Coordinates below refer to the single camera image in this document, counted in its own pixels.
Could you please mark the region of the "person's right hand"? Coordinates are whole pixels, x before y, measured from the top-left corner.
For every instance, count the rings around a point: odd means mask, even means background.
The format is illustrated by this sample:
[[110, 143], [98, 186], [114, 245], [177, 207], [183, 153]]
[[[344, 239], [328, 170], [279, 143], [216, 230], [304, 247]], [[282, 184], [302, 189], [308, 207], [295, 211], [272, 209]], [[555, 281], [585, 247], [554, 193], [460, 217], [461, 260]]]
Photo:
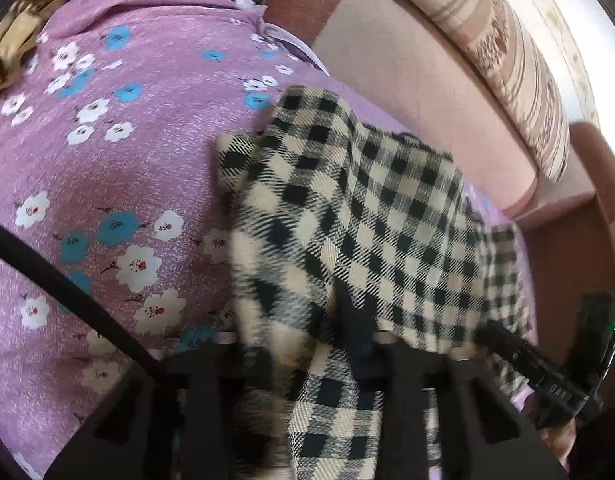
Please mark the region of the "person's right hand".
[[577, 422], [572, 419], [558, 427], [541, 429], [539, 436], [557, 458], [560, 465], [568, 470], [568, 458], [577, 438]]

